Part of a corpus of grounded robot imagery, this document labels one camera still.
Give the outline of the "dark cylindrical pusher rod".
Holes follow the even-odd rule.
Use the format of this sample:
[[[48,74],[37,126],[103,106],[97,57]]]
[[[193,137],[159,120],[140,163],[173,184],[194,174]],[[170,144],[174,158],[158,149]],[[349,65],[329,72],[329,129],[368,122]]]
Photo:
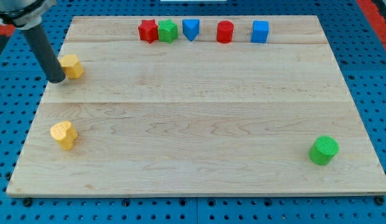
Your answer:
[[[41,24],[21,30],[32,53],[50,83],[64,81],[66,75]]]

